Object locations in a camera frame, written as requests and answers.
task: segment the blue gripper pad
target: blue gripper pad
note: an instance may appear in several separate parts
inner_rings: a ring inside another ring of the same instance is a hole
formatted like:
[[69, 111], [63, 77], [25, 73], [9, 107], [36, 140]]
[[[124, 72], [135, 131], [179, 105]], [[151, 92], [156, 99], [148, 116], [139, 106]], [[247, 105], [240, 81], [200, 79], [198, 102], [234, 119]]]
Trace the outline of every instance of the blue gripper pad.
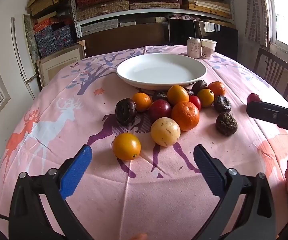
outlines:
[[212, 158], [204, 147], [199, 144], [194, 148], [194, 161], [212, 194], [220, 198], [225, 195], [226, 168], [219, 159]]
[[90, 146], [84, 145], [60, 180], [59, 192], [63, 199], [73, 195], [91, 160], [92, 149]]

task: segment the shelf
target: shelf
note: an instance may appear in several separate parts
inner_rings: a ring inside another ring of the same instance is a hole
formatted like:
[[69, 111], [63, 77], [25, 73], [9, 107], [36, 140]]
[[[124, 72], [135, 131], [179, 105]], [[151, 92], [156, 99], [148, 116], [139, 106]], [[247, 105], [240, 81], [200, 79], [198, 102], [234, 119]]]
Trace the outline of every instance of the shelf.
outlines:
[[134, 10], [127, 10], [127, 11], [120, 11], [120, 12], [113, 12], [108, 14], [103, 14], [99, 16], [95, 16], [89, 19], [85, 19], [82, 21], [79, 21], [79, 25], [84, 25], [87, 23], [95, 22], [98, 20], [103, 20], [110, 17], [117, 17], [121, 15], [129, 15], [129, 14], [137, 14], [137, 13], [181, 13], [181, 14], [191, 14], [191, 15], [198, 15], [198, 16], [204, 16], [204, 17], [210, 17], [213, 19], [223, 20], [226, 22], [232, 23], [231, 19], [217, 16], [211, 13], [204, 13], [199, 11], [193, 11], [193, 10], [184, 10], [184, 9], [170, 9], [170, 8], [150, 8], [150, 9], [134, 9]]

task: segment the blue patterned box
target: blue patterned box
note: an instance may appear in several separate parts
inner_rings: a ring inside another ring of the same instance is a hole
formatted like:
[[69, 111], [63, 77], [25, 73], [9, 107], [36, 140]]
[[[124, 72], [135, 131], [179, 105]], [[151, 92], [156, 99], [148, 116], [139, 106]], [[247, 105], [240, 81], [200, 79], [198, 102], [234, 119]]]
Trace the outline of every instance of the blue patterned box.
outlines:
[[40, 55], [46, 57], [54, 52], [56, 52], [56, 46], [54, 44], [53, 38], [48, 39], [47, 41], [38, 45]]
[[44, 41], [50, 39], [51, 37], [53, 37], [53, 30], [50, 25], [46, 26], [44, 29], [40, 30], [35, 34], [35, 39], [38, 44], [43, 43]]
[[65, 32], [65, 31], [67, 31], [67, 30], [70, 30], [70, 29], [71, 29], [70, 26], [67, 24], [67, 25], [65, 25], [64, 27], [59, 28], [59, 29], [56, 30], [56, 31], [53, 31], [53, 34], [54, 34], [54, 35], [58, 35], [58, 34], [60, 34], [60, 33], [62, 33], [62, 32]]
[[73, 43], [73, 39], [72, 38], [69, 38], [69, 39], [66, 39], [65, 41], [62, 41], [60, 43], [57, 43], [55, 46], [56, 46], [56, 50], [60, 50], [60, 49], [63, 49], [69, 45], [71, 45]]
[[71, 30], [70, 29], [63, 31], [61, 33], [54, 33], [53, 34], [53, 39], [54, 39], [55, 44], [60, 43], [60, 42], [67, 40], [69, 38], [71, 38]]

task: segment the metal shelving unit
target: metal shelving unit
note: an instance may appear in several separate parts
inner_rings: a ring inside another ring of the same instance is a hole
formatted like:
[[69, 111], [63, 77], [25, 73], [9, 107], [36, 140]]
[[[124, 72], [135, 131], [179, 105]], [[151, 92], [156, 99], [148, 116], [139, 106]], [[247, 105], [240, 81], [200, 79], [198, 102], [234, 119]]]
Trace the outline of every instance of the metal shelving unit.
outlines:
[[193, 10], [184, 10], [184, 9], [170, 9], [170, 8], [150, 8], [150, 9], [134, 9], [134, 10], [127, 10], [127, 11], [120, 11], [120, 12], [113, 12], [113, 13], [108, 13], [108, 14], [103, 14], [99, 16], [95, 16], [89, 19], [85, 19], [82, 21], [77, 21], [77, 9], [76, 9], [76, 1], [71, 0], [71, 10], [73, 13], [73, 19], [75, 23], [75, 28], [76, 28], [76, 33], [77, 37], [80, 38], [82, 37], [82, 31], [81, 31], [81, 25], [88, 24], [91, 22], [95, 22], [98, 20], [103, 20], [111, 17], [117, 17], [121, 15], [130, 15], [130, 14], [140, 14], [140, 13], [179, 13], [179, 14], [191, 14], [191, 15], [198, 15], [198, 16], [204, 16], [204, 17], [210, 17], [213, 19], [217, 20], [222, 20], [226, 22], [230, 22], [234, 24], [234, 3], [233, 0], [230, 0], [230, 5], [231, 5], [231, 14], [232, 14], [232, 20], [214, 15], [211, 13], [205, 13], [205, 12], [200, 12], [200, 11], [193, 11]]

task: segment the curtain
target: curtain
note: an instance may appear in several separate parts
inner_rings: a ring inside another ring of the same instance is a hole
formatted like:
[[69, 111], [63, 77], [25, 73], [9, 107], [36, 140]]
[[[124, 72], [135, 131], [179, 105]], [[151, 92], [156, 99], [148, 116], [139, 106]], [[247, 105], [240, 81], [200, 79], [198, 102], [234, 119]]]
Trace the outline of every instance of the curtain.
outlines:
[[245, 37], [264, 47], [269, 45], [268, 13], [265, 0], [248, 0]]

